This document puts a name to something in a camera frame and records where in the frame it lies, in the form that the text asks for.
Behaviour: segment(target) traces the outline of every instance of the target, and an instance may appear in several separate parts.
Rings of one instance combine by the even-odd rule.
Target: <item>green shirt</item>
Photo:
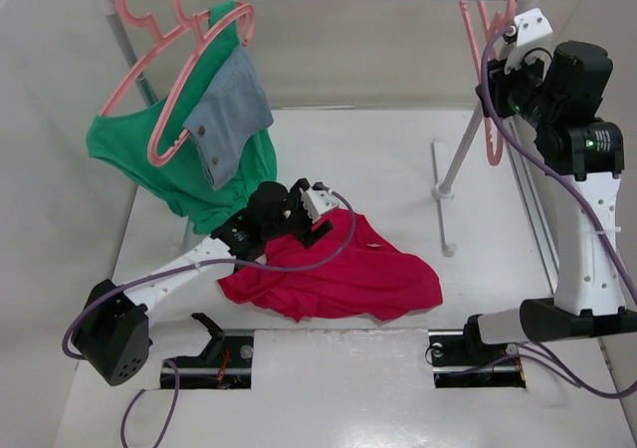
[[[210,9],[212,26],[235,8],[226,2]],[[170,147],[183,130],[183,123],[199,103],[212,78],[239,44],[236,25],[229,25],[205,50],[168,119],[159,142],[158,152]],[[246,143],[235,176],[214,191],[203,173],[196,147],[186,140],[175,155],[161,167],[146,157],[150,135],[159,119],[163,101],[151,107],[122,116],[97,116],[87,135],[89,156],[104,160],[120,169],[137,184],[168,203],[178,216],[194,223],[194,232],[206,234],[243,209],[248,197],[266,180],[277,178],[274,147],[263,129]]]

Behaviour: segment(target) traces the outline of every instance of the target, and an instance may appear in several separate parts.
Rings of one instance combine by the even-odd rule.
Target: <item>red shirt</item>
[[[326,216],[333,229],[309,249],[286,236],[268,243],[268,265],[299,267],[331,255],[350,230],[348,211]],[[442,304],[440,281],[421,259],[402,254],[356,214],[351,242],[334,260],[311,271],[280,273],[247,267],[218,281],[228,299],[252,302],[295,321],[371,314],[390,321]]]

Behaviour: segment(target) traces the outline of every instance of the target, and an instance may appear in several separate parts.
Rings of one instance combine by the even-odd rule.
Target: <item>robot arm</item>
[[[517,30],[509,37],[510,50],[505,52],[509,57],[490,61],[494,107],[500,117],[521,116],[535,129],[535,146],[544,163],[588,202],[615,249],[623,140],[615,124],[595,116],[612,62],[600,47],[565,42],[555,48],[544,76],[543,61],[529,61],[544,44],[530,45],[532,38],[527,38],[529,23],[540,26],[543,17],[533,14],[524,21],[529,13],[515,22]],[[541,31],[534,30],[535,41],[541,41]],[[520,37],[523,50],[518,48]],[[471,316],[465,325],[469,345],[637,331],[637,314],[625,308],[617,271],[590,218],[556,183],[554,196],[559,256],[554,298],[526,300],[518,309]]]
[[[135,285],[90,312],[74,330],[73,345],[110,385],[128,381],[149,359],[213,350],[223,330],[195,311],[220,290],[217,280],[240,269],[233,261],[255,261],[268,241],[288,234],[310,247],[331,230],[329,221],[318,223],[336,207],[334,196],[320,185],[310,187],[305,179],[290,191],[276,182],[262,183],[245,209],[152,274],[178,273]],[[206,264],[211,259],[227,263]],[[180,271],[185,266],[193,269]],[[110,280],[99,283],[86,306],[114,288]]]

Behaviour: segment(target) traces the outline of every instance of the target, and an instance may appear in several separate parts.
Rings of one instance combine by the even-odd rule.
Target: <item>white wall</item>
[[[95,0],[0,0],[0,444],[53,446],[62,334],[117,254],[133,186],[85,135],[124,71]]]

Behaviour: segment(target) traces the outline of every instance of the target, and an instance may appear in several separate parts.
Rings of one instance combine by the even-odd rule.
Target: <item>plastic hanger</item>
[[[154,166],[162,166],[170,160],[177,149],[179,149],[179,147],[181,147],[188,138],[188,130],[184,129],[166,152],[161,155],[157,154],[157,146],[161,139],[161,135],[163,134],[163,130],[175,106],[177,98],[192,72],[192,69],[212,41],[217,38],[217,36],[231,23],[237,20],[239,20],[238,33],[242,35],[245,32],[245,38],[242,41],[242,45],[248,46],[255,31],[254,7],[250,4],[237,2],[237,8],[226,14],[204,34],[201,29],[201,25],[207,18],[209,18],[210,11],[206,10],[188,17],[183,11],[182,0],[172,0],[172,8],[179,26],[173,28],[166,34],[163,34],[161,33],[161,30],[157,25],[157,21],[152,14],[148,13],[142,17],[135,17],[128,10],[127,0],[115,0],[115,5],[117,13],[128,25],[148,29],[154,41],[154,45],[137,61],[137,63],[130,69],[128,74],[121,81],[119,86],[115,89],[105,106],[102,108],[101,115],[103,116],[108,116],[112,113],[135,80],[157,57],[157,55],[187,33],[193,32],[195,36],[195,51],[190,55],[185,66],[179,73],[148,143],[148,160]]]
[[[485,33],[485,38],[489,40],[498,30],[503,28],[505,25],[508,25],[514,19],[516,15],[516,0],[507,0],[507,10],[505,11],[505,14],[503,15],[500,12],[496,12],[491,22],[489,21],[487,5],[482,0],[478,2],[478,11],[480,13],[480,19],[482,20],[482,28]],[[467,30],[467,37],[469,38],[469,46],[471,47],[471,55],[474,60],[476,76],[478,77],[479,82],[480,59],[482,52],[478,46],[476,32],[471,21],[471,15],[467,8],[467,2],[464,0],[460,2],[460,12],[462,13],[462,18],[465,22],[465,29]],[[494,51],[492,53],[492,58],[495,57],[496,52]],[[491,120],[487,117],[485,117],[485,138],[487,140],[487,160],[492,166],[497,166],[502,159],[504,140],[502,135],[498,133],[496,136],[496,147],[494,149]]]

